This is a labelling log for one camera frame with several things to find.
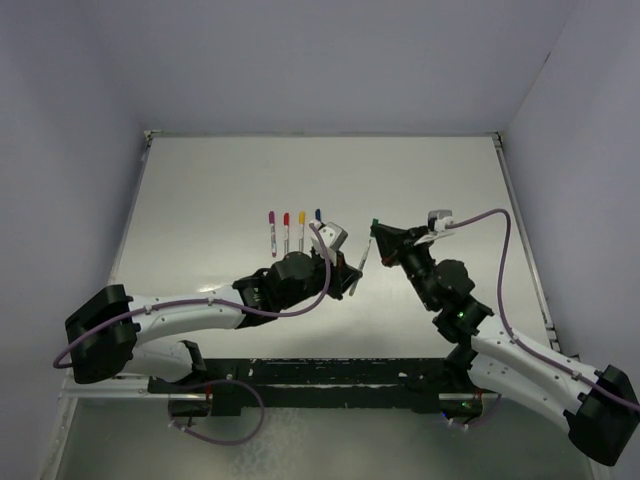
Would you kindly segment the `green pen cap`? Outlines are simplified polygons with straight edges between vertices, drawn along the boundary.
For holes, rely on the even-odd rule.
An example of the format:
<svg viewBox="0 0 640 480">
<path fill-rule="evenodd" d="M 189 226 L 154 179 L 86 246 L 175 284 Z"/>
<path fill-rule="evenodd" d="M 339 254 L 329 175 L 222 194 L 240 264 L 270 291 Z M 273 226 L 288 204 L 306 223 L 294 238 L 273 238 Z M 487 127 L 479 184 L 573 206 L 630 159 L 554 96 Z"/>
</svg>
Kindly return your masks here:
<svg viewBox="0 0 640 480">
<path fill-rule="evenodd" d="M 370 225 L 370 237 L 372 238 L 375 237 L 375 231 L 378 224 L 379 224 L 379 220 L 377 218 L 373 218 Z"/>
</svg>

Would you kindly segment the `purple whiteboard marker pen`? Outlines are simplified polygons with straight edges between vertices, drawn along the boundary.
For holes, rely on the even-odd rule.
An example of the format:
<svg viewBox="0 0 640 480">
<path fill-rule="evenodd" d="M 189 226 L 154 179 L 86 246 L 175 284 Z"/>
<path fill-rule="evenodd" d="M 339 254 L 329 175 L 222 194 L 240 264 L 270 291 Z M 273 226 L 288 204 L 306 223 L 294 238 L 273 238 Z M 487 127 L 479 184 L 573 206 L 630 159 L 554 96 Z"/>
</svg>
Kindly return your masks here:
<svg viewBox="0 0 640 480">
<path fill-rule="evenodd" d="M 268 214 L 269 228 L 270 228 L 270 251 L 273 258 L 277 257 L 277 236 L 276 236 L 276 215 L 275 211 L 271 210 Z"/>
</svg>

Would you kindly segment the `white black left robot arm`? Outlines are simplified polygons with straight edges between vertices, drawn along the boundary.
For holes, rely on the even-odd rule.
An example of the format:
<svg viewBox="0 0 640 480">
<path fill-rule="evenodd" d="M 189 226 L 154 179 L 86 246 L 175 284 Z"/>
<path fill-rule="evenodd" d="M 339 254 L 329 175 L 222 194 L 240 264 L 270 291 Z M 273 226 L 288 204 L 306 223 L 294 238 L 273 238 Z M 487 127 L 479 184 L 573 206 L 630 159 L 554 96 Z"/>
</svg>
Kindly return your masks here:
<svg viewBox="0 0 640 480">
<path fill-rule="evenodd" d="M 202 387 L 198 346 L 174 336 L 257 327 L 308 312 L 304 301 L 342 299 L 362 274 L 340 252 L 293 252 L 269 268 L 198 296 L 140 297 L 121 284 L 102 288 L 65 321 L 74 380 L 93 384 L 121 373 L 160 378 L 184 392 Z"/>
</svg>

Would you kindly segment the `green whiteboard marker pen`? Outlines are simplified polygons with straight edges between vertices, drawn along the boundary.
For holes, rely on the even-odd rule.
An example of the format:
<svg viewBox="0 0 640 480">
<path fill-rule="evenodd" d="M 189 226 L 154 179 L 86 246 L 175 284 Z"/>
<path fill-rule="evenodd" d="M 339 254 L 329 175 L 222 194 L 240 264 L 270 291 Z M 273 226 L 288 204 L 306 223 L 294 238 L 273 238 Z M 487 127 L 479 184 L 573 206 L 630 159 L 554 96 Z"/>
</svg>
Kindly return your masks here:
<svg viewBox="0 0 640 480">
<path fill-rule="evenodd" d="M 359 262 L 359 265 L 358 265 L 358 271 L 360 273 L 360 277 L 357 280 L 355 280 L 354 283 L 351 285 L 351 287 L 349 289 L 349 292 L 348 292 L 350 297 L 353 297 L 355 295 L 358 283 L 359 283 L 360 279 L 363 276 L 363 271 L 364 271 L 364 267 L 366 265 L 366 262 L 367 262 L 367 259 L 368 259 L 368 255 L 369 255 L 369 252 L 370 252 L 370 249 L 371 249 L 372 240 L 373 240 L 372 237 L 368 238 L 367 245 L 366 245 L 366 247 L 365 247 L 365 249 L 363 251 L 363 254 L 361 256 L 361 259 L 360 259 L 360 262 Z"/>
</svg>

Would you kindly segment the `red whiteboard marker pen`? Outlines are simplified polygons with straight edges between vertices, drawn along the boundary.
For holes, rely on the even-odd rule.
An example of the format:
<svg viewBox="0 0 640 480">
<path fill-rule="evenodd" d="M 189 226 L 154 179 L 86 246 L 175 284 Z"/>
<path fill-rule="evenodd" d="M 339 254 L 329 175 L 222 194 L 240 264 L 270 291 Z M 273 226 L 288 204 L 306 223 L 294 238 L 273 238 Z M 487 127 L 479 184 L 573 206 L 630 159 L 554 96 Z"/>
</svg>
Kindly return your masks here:
<svg viewBox="0 0 640 480">
<path fill-rule="evenodd" d="M 283 228 L 284 228 L 283 252 L 284 252 L 284 256 L 286 256 L 290 252 L 290 213 L 289 212 L 285 212 L 283 214 Z"/>
</svg>

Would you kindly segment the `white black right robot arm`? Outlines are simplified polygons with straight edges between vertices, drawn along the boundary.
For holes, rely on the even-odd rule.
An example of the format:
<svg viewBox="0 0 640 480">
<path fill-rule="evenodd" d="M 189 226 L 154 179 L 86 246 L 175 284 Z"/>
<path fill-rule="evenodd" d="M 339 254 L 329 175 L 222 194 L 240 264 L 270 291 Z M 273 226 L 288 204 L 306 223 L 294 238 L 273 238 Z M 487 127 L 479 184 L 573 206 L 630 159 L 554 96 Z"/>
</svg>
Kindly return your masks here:
<svg viewBox="0 0 640 480">
<path fill-rule="evenodd" d="M 403 269 L 433 323 L 455 348 L 445 366 L 456 391 L 473 385 L 540 414 L 568 435 L 584 455 L 612 467 L 639 426 L 639 402 L 629 377 L 566 357 L 509 327 L 473 297 L 463 262 L 435 261 L 428 227 L 370 228 L 381 262 Z"/>
</svg>

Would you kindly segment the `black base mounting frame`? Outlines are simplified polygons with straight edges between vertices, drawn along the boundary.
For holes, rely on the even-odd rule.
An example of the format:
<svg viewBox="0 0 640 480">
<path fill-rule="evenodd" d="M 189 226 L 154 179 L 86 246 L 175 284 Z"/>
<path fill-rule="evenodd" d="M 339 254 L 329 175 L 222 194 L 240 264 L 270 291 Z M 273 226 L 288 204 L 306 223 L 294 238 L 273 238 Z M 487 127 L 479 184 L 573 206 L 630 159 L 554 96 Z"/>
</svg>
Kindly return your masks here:
<svg viewBox="0 0 640 480">
<path fill-rule="evenodd" d="M 246 408 L 400 409 L 477 418 L 486 387 L 474 385 L 468 354 L 446 358 L 198 358 L 175 383 L 151 378 L 177 417 L 232 417 Z"/>
</svg>

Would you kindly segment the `yellow whiteboard marker pen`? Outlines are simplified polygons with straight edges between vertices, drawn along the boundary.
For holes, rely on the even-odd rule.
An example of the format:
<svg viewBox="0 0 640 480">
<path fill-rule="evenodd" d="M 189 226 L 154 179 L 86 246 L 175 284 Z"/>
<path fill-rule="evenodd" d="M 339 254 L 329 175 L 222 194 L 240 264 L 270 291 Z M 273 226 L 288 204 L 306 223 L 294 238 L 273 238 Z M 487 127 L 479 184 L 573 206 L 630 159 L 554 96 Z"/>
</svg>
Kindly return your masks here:
<svg viewBox="0 0 640 480">
<path fill-rule="evenodd" d="M 298 214 L 298 250 L 300 252 L 304 252 L 305 226 L 306 226 L 306 212 L 300 211 Z"/>
</svg>

